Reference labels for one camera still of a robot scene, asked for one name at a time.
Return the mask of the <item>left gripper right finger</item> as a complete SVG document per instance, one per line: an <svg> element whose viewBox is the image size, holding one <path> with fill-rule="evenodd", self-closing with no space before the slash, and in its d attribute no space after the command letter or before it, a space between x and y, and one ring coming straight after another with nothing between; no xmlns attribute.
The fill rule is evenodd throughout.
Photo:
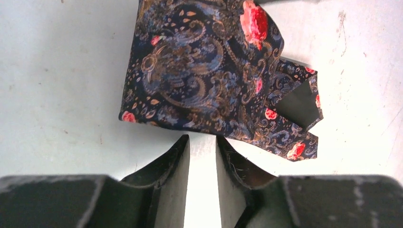
<svg viewBox="0 0 403 228"><path fill-rule="evenodd" d="M224 228L400 228L403 188L383 175L274 176L216 138Z"/></svg>

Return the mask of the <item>dark floral rose tie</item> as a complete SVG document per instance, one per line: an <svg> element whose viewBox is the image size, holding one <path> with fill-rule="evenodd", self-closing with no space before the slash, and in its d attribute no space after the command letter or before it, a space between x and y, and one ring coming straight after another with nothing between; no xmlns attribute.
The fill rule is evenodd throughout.
<svg viewBox="0 0 403 228"><path fill-rule="evenodd" d="M283 47L253 0L141 0L118 117L315 159L317 71Z"/></svg>

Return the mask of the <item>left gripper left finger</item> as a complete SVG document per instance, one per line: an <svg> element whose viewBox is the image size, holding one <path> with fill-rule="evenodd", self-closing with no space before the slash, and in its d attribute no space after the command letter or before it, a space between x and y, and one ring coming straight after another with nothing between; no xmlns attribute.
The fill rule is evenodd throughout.
<svg viewBox="0 0 403 228"><path fill-rule="evenodd" d="M182 228L190 138L116 180L108 175L17 175L0 180L3 228Z"/></svg>

